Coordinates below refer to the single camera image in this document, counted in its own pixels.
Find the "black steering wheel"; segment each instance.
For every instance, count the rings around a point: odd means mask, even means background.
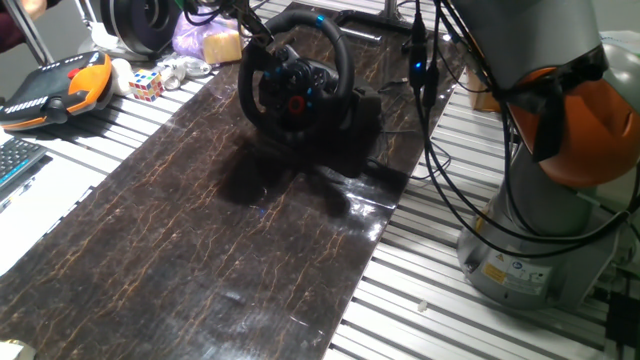
[[[331,41],[335,70],[319,61],[300,57],[288,45],[271,54],[254,39],[244,50],[238,77],[244,114],[259,131],[289,146],[299,146],[325,130],[340,126],[350,104],[355,79],[349,42],[331,19],[311,11],[292,10],[265,24],[274,36],[297,25],[318,28]],[[263,72],[259,101],[265,112],[258,109],[253,96],[255,71]]]

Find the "rubik's cube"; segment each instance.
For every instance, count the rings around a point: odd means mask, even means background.
[[[133,92],[133,97],[138,100],[155,101],[164,92],[162,77],[160,73],[147,70],[138,70],[129,87]]]

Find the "cardboard box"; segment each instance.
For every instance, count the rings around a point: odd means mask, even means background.
[[[469,68],[467,68],[467,77],[469,78],[469,83],[467,84],[469,90],[482,91],[487,88]],[[469,99],[474,110],[500,112],[500,104],[491,96],[491,93],[470,92]]]

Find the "table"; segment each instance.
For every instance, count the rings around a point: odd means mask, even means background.
[[[380,47],[353,46],[374,88],[407,73],[405,39],[379,33]],[[302,54],[330,56],[316,30],[293,36],[306,40],[293,44]],[[42,359],[322,356],[404,183],[265,158],[235,96],[237,69],[224,68],[0,279],[0,337]],[[418,129],[412,101],[383,105],[393,105],[388,130]],[[421,139],[402,139],[389,135],[375,155],[409,173]]]

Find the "red button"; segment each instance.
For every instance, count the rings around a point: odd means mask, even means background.
[[[69,78],[69,80],[72,80],[76,75],[78,75],[79,72],[80,72],[80,69],[73,69],[69,71],[69,73],[67,74],[67,77]]]

